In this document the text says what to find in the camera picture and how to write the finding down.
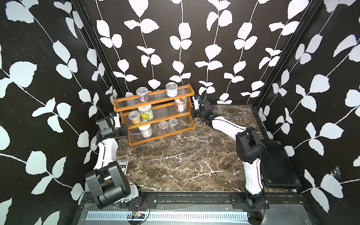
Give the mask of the clear jar purple label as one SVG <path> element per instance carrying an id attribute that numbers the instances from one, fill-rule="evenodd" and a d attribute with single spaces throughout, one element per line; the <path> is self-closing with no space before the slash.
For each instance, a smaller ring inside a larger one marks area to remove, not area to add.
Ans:
<path id="1" fill-rule="evenodd" d="M 136 94 L 142 102 L 147 102 L 149 100 L 149 90 L 146 87 L 139 87 L 136 90 Z"/>

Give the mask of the clear tub orange label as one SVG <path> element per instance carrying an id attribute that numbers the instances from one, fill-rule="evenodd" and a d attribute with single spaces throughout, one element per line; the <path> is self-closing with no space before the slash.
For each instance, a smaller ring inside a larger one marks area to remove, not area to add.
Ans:
<path id="1" fill-rule="evenodd" d="M 128 118 L 133 124 L 139 124 L 141 122 L 141 115 L 138 111 L 132 111 L 129 113 Z"/>

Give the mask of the white-lid green label jar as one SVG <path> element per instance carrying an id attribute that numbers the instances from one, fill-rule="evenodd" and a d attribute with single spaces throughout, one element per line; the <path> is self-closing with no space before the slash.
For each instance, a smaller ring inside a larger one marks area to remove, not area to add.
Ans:
<path id="1" fill-rule="evenodd" d="M 152 105 L 140 106 L 138 110 L 143 121 L 151 121 L 153 119 Z"/>

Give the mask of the strawberry lid red jar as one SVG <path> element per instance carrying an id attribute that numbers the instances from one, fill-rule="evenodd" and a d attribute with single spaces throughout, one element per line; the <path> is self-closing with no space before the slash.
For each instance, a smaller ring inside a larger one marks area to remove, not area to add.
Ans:
<path id="1" fill-rule="evenodd" d="M 174 100 L 175 102 L 175 110 L 177 112 L 183 113 L 187 108 L 187 97 L 181 97 Z"/>

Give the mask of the orange three-tier wooden shelf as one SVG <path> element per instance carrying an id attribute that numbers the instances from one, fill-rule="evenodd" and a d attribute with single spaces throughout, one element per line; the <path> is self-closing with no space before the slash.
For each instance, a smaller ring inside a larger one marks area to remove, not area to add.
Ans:
<path id="1" fill-rule="evenodd" d="M 191 117 L 191 97 L 195 92 L 190 84 L 178 87 L 178 96 L 168 97 L 166 90 L 158 90 L 149 93 L 149 101 L 142 102 L 138 95 L 118 98 L 113 101 L 114 111 L 119 113 L 121 117 L 121 124 L 124 124 L 128 131 L 128 142 L 130 146 L 149 142 L 155 139 L 167 137 L 178 134 L 184 131 L 195 129 L 196 126 Z M 176 111 L 175 99 L 186 98 L 186 109 L 184 112 Z M 154 117 L 150 121 L 141 119 L 139 124 L 134 124 L 129 115 L 132 111 L 138 111 L 139 107 L 150 105 Z M 176 128 L 168 129 L 166 133 L 161 131 L 159 123 L 162 121 L 169 121 L 170 119 L 177 119 L 178 125 Z M 153 134 L 150 137 L 144 138 L 141 135 L 139 127 L 150 125 Z"/>

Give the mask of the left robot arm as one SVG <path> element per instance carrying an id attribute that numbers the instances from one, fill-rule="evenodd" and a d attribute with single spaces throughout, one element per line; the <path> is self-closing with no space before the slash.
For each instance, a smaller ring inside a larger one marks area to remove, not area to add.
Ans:
<path id="1" fill-rule="evenodd" d="M 95 146 L 99 148 L 94 169 L 85 175 L 85 181 L 98 208 L 128 203 L 140 196 L 138 186 L 131 184 L 116 160 L 120 135 L 127 134 L 118 116 L 96 121 L 99 131 Z"/>

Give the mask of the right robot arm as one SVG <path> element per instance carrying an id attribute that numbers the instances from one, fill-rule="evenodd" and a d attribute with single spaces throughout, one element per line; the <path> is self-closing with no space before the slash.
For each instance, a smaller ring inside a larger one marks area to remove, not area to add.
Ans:
<path id="1" fill-rule="evenodd" d="M 194 97 L 193 104 L 194 109 L 191 110 L 193 118 L 199 118 L 205 125 L 225 133 L 236 141 L 236 152 L 245 169 L 245 193 L 248 198 L 252 198 L 254 201 L 261 199 L 264 190 L 260 165 L 261 158 L 266 155 L 267 150 L 256 129 L 237 125 L 213 112 L 207 99 Z"/>

